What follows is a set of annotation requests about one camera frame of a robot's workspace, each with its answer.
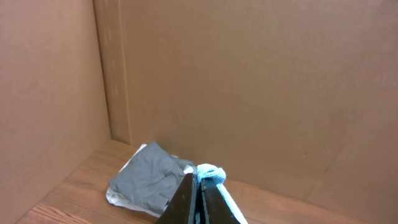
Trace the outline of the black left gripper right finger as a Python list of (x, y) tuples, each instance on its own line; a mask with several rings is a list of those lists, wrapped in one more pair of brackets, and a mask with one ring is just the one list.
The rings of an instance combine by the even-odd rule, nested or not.
[(211, 179), (200, 182), (200, 224), (239, 224)]

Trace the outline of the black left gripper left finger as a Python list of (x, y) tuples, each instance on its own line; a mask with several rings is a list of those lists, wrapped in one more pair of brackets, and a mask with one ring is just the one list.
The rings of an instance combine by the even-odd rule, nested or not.
[(194, 224), (196, 200), (197, 177), (193, 173), (188, 173), (155, 224)]

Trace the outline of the light blue t-shirt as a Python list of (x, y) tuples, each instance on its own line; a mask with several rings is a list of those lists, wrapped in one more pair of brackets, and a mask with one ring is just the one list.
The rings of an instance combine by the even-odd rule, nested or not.
[(202, 179), (211, 179), (215, 182), (218, 190), (225, 199), (227, 206), (232, 211), (234, 217), (238, 220), (239, 224), (248, 224), (248, 221), (244, 217), (242, 211), (236, 205), (236, 202), (224, 186), (224, 182), (226, 180), (226, 172), (222, 168), (211, 164), (200, 164), (197, 166), (197, 174), (199, 199), (199, 204), (197, 207), (197, 217), (200, 217), (200, 182)]

